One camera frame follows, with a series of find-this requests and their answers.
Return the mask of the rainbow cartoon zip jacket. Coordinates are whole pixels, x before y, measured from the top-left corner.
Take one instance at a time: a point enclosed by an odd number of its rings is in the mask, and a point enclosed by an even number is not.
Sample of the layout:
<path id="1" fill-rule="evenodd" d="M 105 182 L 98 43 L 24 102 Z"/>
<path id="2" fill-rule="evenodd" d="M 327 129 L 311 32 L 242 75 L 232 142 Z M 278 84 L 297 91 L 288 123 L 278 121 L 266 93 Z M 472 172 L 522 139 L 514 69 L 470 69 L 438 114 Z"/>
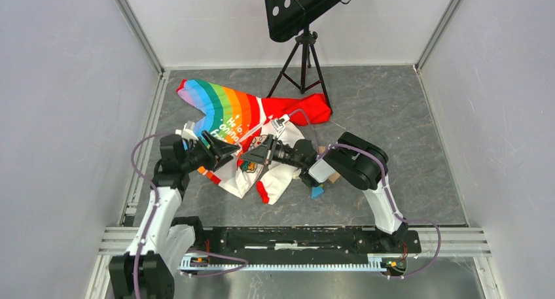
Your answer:
<path id="1" fill-rule="evenodd" d="M 208 131 L 212 136 L 240 146 L 240 152 L 251 149 L 254 138 L 276 131 L 271 120 L 287 114 L 286 129 L 278 139 L 291 147 L 304 136 L 299 130 L 308 124 L 321 124 L 331 117 L 331 108 L 323 94 L 304 98 L 261 98 L 238 90 L 199 79 L 184 79 L 176 89 L 177 95 L 204 117 L 196 121 L 194 133 Z M 264 167 L 245 162 L 237 154 L 218 169 L 203 167 L 198 172 L 228 193 L 242 198 L 255 187 L 263 203 L 275 204 L 293 180 L 298 170 L 286 164 L 273 162 Z"/>

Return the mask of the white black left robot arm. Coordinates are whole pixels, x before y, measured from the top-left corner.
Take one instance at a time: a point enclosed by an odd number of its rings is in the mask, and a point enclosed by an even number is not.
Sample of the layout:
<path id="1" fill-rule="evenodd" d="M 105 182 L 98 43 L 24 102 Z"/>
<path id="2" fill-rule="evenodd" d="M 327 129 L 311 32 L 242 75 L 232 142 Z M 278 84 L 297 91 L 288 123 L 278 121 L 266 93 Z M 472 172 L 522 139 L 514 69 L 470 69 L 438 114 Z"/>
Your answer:
<path id="1" fill-rule="evenodd" d="M 126 250 L 109 263 L 115 298 L 173 298 L 175 275 L 185 253 L 199 251 L 206 242 L 198 217 L 177 218 L 190 181 L 199 168 L 215 171 L 240 150 L 203 131 L 192 137 L 181 130 L 160 134 L 160 159 L 152 178 L 149 204 L 137 234 Z"/>

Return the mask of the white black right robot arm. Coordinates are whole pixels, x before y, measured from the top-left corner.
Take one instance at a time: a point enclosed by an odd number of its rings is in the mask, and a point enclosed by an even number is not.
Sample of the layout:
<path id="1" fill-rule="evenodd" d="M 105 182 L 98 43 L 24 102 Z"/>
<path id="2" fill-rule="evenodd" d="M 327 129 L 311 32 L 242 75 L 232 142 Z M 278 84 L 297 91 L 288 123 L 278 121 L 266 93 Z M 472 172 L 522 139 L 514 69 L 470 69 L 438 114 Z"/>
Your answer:
<path id="1" fill-rule="evenodd" d="M 365 195 L 379 233 L 379 246 L 387 252 L 394 252 L 404 244 L 408 225 L 389 189 L 388 156 L 376 145 L 345 132 L 323 154 L 318 154 L 310 140 L 300 139 L 290 147 L 270 135 L 261 145 L 243 153 L 240 159 L 256 164 L 277 162 L 295 167 L 300 170 L 300 179 L 307 186 L 320 185 L 338 173 Z"/>

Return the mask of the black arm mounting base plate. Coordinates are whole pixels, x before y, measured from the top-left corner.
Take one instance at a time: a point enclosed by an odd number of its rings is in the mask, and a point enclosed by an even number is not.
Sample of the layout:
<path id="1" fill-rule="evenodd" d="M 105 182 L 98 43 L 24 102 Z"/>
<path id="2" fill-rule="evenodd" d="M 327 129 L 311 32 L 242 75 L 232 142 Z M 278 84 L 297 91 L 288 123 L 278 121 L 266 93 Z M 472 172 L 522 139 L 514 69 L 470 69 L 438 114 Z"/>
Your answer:
<path id="1" fill-rule="evenodd" d="M 210 252 L 209 264 L 364 264 L 368 255 L 408 255 L 422 251 L 417 231 L 390 238 L 372 227 L 204 228 L 192 249 Z"/>

